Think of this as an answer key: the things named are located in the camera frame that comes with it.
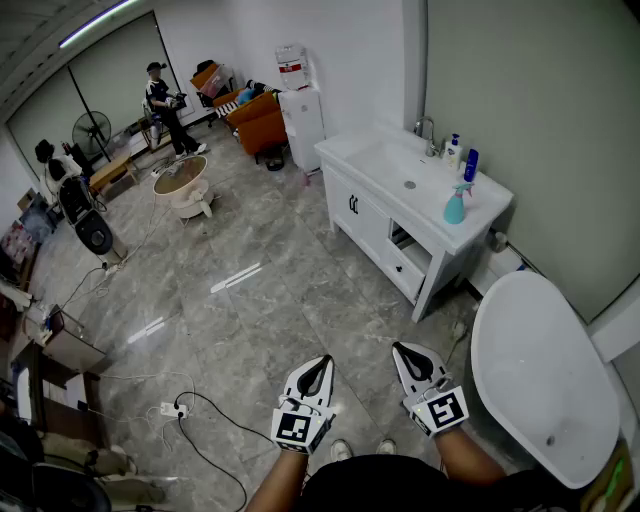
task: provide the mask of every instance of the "blue bottle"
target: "blue bottle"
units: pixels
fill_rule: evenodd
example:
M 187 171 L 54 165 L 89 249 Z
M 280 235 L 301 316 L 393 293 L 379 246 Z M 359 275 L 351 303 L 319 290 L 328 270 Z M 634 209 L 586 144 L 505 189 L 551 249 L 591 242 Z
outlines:
M 464 220 L 464 201 L 462 200 L 462 194 L 466 190 L 469 192 L 469 195 L 471 195 L 471 187 L 473 187 L 473 183 L 460 183 L 453 186 L 456 192 L 451 199 L 449 199 L 444 209 L 444 220 L 449 224 L 460 224 Z
M 464 181 L 467 183 L 473 182 L 476 177 L 477 167 L 478 152 L 475 149 L 470 149 L 469 156 L 467 157 L 467 166 L 464 169 Z

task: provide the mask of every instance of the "electric fan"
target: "electric fan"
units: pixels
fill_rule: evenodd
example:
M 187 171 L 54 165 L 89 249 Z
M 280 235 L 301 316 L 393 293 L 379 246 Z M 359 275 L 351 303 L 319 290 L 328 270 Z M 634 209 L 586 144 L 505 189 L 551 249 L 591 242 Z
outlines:
M 102 112 L 85 112 L 73 125 L 71 138 L 86 156 L 94 156 L 102 151 L 111 160 L 105 147 L 111 138 L 111 123 Z

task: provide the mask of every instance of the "ceiling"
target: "ceiling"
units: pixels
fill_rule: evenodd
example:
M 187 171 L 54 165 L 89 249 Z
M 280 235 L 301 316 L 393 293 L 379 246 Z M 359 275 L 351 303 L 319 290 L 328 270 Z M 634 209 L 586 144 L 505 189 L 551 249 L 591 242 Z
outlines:
M 120 0 L 0 0 L 0 121 L 96 37 L 127 21 L 128 8 L 78 43 L 60 50 L 71 32 Z M 140 7 L 147 2 L 136 2 Z

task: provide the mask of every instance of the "orange sofa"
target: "orange sofa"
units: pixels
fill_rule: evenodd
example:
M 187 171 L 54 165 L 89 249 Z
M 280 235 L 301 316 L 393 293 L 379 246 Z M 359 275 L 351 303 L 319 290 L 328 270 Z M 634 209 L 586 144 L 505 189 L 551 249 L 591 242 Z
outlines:
M 242 91 L 244 89 L 238 89 L 216 98 L 213 100 L 213 107 L 218 108 L 234 101 Z M 240 142 L 249 155 L 287 142 L 280 105 L 273 97 L 272 91 L 263 92 L 239 106 L 226 117 L 226 121 L 237 128 Z

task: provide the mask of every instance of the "faucet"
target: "faucet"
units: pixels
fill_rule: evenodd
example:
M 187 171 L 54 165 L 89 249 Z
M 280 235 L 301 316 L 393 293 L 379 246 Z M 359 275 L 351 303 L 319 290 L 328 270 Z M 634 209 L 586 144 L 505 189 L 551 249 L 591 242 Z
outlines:
M 413 133 L 415 133 L 418 137 L 422 137 L 422 125 L 424 121 L 429 121 L 429 132 L 427 133 L 427 150 L 425 154 L 428 157 L 440 156 L 440 149 L 433 143 L 433 119 L 429 116 L 422 116 L 420 119 L 416 121 L 415 126 L 413 127 Z

